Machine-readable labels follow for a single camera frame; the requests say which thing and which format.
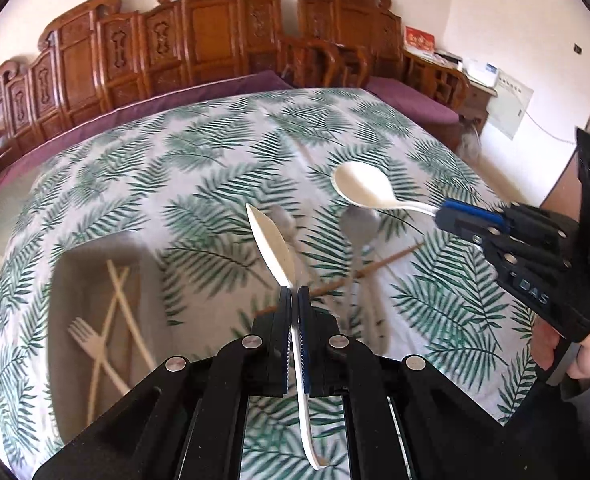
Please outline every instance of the chopstick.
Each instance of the chopstick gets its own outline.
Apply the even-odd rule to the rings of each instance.
[[[383,260],[380,260],[379,262],[373,262],[372,264],[368,264],[367,266],[362,267],[357,272],[355,272],[355,278],[363,278],[364,276],[368,276],[369,274],[372,274],[376,270],[379,270],[382,267],[386,267],[389,264],[399,260],[400,258],[403,258],[407,254],[414,252],[415,250],[419,249],[423,245],[424,245],[424,242],[419,242],[419,243],[415,244],[414,246],[407,247],[406,249],[404,249],[403,251],[400,251],[399,253],[391,254],[390,256],[384,258]],[[310,289],[310,297],[311,298],[319,298],[320,296],[325,296],[329,292],[337,290],[338,288],[343,286],[345,282],[346,282],[346,278],[338,278],[336,280],[333,280],[332,282],[325,283],[324,285],[311,288]],[[277,310],[276,306],[270,306],[268,308],[265,308],[264,310],[260,310],[259,312],[256,312],[255,317],[257,317],[261,314],[266,314],[268,312],[274,312],[275,310]]]
[[[128,304],[128,300],[126,299],[126,295],[124,294],[123,288],[121,288],[121,283],[117,277],[117,269],[115,269],[115,264],[112,260],[107,260],[106,265],[108,266],[108,273],[110,274],[110,279],[112,280],[112,286],[115,288],[115,294],[117,295],[117,299],[120,302],[121,313],[126,318],[126,324],[132,333],[133,339],[137,348],[141,352],[146,365],[149,367],[150,371],[152,372],[157,365],[155,364],[155,360],[153,356],[150,354],[149,349],[144,343],[144,338],[141,336],[141,332],[139,331],[139,326],[137,326],[137,322],[133,317],[132,310],[130,308],[130,304]]]
[[[126,267],[124,270],[121,271],[121,276],[119,278],[120,287],[126,280],[128,279],[128,273],[130,269]],[[117,308],[117,293],[116,291],[113,293],[112,298],[110,299],[110,303],[108,304],[108,312],[106,313],[106,317],[104,319],[104,325],[102,326],[102,333],[100,336],[102,337],[102,342],[104,343],[103,349],[106,348],[106,340],[108,339],[108,332],[110,332],[110,326],[112,325],[112,319],[115,315],[115,309]],[[102,370],[102,358],[103,356],[99,356],[94,360],[92,364],[92,376],[91,376],[91,388],[88,394],[88,412],[86,415],[86,426],[90,426],[91,423],[94,421],[94,414],[97,404],[97,388],[99,387],[99,373]]]

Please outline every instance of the purple cushion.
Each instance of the purple cushion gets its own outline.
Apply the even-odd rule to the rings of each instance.
[[[110,113],[101,115],[64,132],[58,137],[36,147],[16,160],[0,173],[0,189],[32,168],[46,162],[51,156],[82,142],[83,140],[101,134],[120,124],[146,117],[152,114],[191,105],[202,101],[210,101],[235,95],[254,94],[273,90],[290,90],[293,87],[281,79],[275,72],[266,70],[257,74],[235,77],[224,81],[215,81],[204,85],[192,86],[167,94],[159,95],[126,105]]]
[[[396,79],[371,77],[366,89],[420,126],[460,121],[457,112]]]

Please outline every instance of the screw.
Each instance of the screw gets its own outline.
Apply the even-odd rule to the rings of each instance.
[[[418,372],[426,368],[426,361],[424,361],[424,358],[419,355],[411,355],[406,358],[406,366],[411,370]]]
[[[333,348],[346,348],[348,346],[348,338],[345,335],[332,335],[328,338],[328,344]]]
[[[175,356],[166,360],[166,370],[169,372],[178,372],[179,370],[184,370],[185,366],[186,359],[183,357]]]
[[[258,335],[247,335],[242,339],[242,346],[244,348],[257,348],[262,345],[262,338]]]

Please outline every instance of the fork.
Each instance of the fork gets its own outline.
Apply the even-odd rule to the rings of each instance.
[[[120,391],[121,395],[126,395],[130,388],[115,369],[110,366],[106,358],[106,347],[102,337],[95,332],[94,328],[80,317],[76,317],[68,327],[68,333],[73,336],[73,339],[81,346],[82,350],[86,352],[92,359],[99,359],[102,361],[104,371],[110,377],[112,383]]]

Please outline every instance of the tablecloth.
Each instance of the tablecloth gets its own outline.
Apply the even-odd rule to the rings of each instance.
[[[293,215],[297,245],[323,280],[347,274],[351,248],[338,223],[347,203],[329,180],[347,160],[385,171],[401,200],[499,205],[440,142],[359,89],[265,92],[175,108],[54,156],[19,216],[0,274],[0,424],[14,471],[30,478],[62,446],[46,345],[50,279],[64,251],[139,230],[162,270],[175,349],[204,358],[248,333],[253,313],[275,304],[277,285],[254,244],[246,202]],[[352,329],[360,334],[361,308],[381,302],[390,332],[384,355],[425,355],[504,422],[534,379],[529,312],[494,283],[477,248],[437,230],[432,218],[380,214],[364,262],[424,245],[375,275],[377,298],[358,286]],[[302,268],[299,278],[307,281]],[[309,467],[293,397],[253,398],[243,478],[346,478],[341,401],[311,405],[315,445],[329,468]]]

